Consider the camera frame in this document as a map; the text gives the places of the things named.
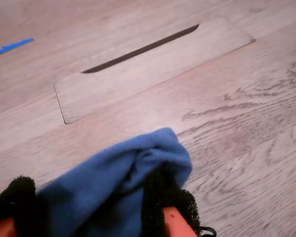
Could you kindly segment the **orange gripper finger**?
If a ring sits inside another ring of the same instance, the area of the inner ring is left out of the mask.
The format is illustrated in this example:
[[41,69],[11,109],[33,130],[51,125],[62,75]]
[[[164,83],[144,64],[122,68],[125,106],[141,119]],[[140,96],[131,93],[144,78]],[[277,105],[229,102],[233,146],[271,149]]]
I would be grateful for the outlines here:
[[30,177],[14,179],[0,194],[0,237],[38,237],[36,187]]
[[179,187],[171,168],[163,165],[150,173],[144,182],[142,203],[142,236],[166,236],[163,208],[175,207],[198,237],[208,231],[205,237],[215,237],[217,232],[210,227],[202,227],[194,196]]

